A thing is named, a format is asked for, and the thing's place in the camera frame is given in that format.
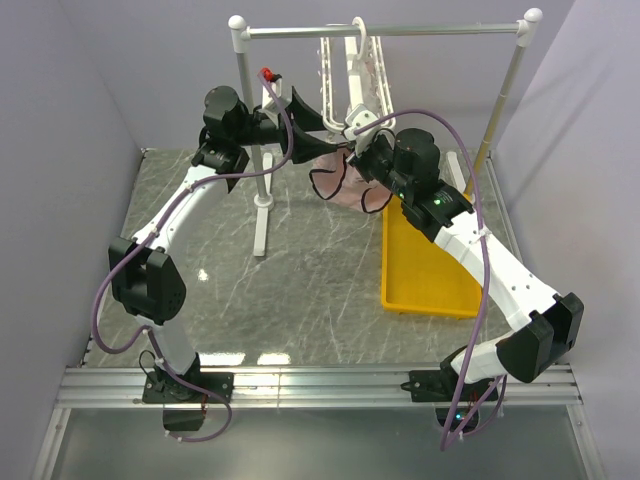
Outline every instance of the pink cloth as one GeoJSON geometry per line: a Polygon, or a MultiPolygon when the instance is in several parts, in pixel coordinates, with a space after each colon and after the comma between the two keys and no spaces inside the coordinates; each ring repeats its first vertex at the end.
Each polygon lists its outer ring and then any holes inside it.
{"type": "Polygon", "coordinates": [[[323,200],[360,212],[382,211],[391,200],[391,192],[375,180],[365,182],[355,168],[347,165],[349,155],[351,150],[341,148],[316,158],[309,172],[313,190],[323,200]]]}

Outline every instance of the red clip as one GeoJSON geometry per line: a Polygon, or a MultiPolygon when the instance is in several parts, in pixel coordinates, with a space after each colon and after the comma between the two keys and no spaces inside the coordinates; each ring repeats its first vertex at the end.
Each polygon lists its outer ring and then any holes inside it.
{"type": "Polygon", "coordinates": [[[270,82],[270,83],[276,82],[276,81],[278,81],[278,80],[280,80],[282,78],[282,75],[278,75],[276,73],[273,73],[267,67],[261,68],[260,69],[260,74],[264,77],[264,79],[267,82],[270,82]]]}

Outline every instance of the white wall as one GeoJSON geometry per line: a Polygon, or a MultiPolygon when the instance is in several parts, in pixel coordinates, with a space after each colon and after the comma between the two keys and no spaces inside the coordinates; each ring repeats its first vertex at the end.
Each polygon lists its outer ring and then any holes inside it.
{"type": "Polygon", "coordinates": [[[140,151],[55,0],[0,3],[0,477],[29,478],[140,151]]]}
{"type": "MultiPolygon", "coordinates": [[[[239,89],[227,27],[233,14],[244,15],[256,27],[350,23],[356,15],[372,24],[495,23],[515,22],[528,8],[540,7],[545,20],[513,87],[508,120],[573,4],[573,0],[60,1],[138,144],[160,148],[193,147],[202,124],[204,95],[216,85],[239,89]]],[[[383,44],[396,110],[432,108],[445,115],[467,143],[477,146],[515,36],[386,38],[383,44]]],[[[284,74],[319,109],[318,47],[317,39],[256,41],[251,46],[251,69],[257,74],[268,65],[284,74]]],[[[346,104],[345,89],[340,93],[346,104]]],[[[441,146],[453,144],[434,122],[419,122],[433,130],[441,146]]]]}
{"type": "Polygon", "coordinates": [[[528,263],[585,316],[570,360],[611,479],[640,478],[640,3],[576,0],[497,148],[528,263]]]}

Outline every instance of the metal rail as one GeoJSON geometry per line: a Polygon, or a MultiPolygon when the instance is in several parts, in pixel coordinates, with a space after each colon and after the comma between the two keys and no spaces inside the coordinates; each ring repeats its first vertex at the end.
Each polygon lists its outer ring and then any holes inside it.
{"type": "MultiPolygon", "coordinates": [[[[483,33],[517,33],[518,23],[472,23],[468,25],[367,25],[367,34],[376,37],[416,35],[478,35],[483,33]]],[[[323,27],[252,28],[243,32],[243,40],[274,38],[356,37],[360,28],[353,25],[323,27]]]]}
{"type": "MultiPolygon", "coordinates": [[[[412,403],[400,385],[410,370],[438,370],[437,364],[347,365],[336,367],[203,368],[235,374],[232,406],[244,408],[389,408],[448,406],[412,403]]],[[[147,405],[141,397],[145,375],[137,368],[70,368],[56,408],[199,409],[199,403],[147,405]]],[[[555,365],[533,383],[509,378],[508,405],[579,405],[580,392],[569,365],[555,365]]]]}

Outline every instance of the gray marble surface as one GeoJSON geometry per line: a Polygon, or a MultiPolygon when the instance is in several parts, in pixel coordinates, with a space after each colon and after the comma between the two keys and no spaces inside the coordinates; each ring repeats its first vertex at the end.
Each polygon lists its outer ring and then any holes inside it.
{"type": "MultiPolygon", "coordinates": [[[[148,151],[140,168],[124,234],[148,222],[179,186],[191,151],[148,151]]],[[[311,189],[310,166],[275,174],[268,253],[252,255],[253,180],[239,182],[211,211],[187,245],[179,266],[187,285],[180,313],[205,365],[404,363],[440,361],[467,343],[472,320],[398,314],[380,303],[382,216],[324,202],[311,189]]],[[[485,220],[508,245],[486,169],[480,176],[485,220]]],[[[122,345],[137,328],[133,317],[105,301],[100,330],[122,345]]],[[[491,305],[480,339],[508,331],[491,305]]],[[[87,366],[136,366],[143,339],[110,356],[93,347],[87,366]]]]}

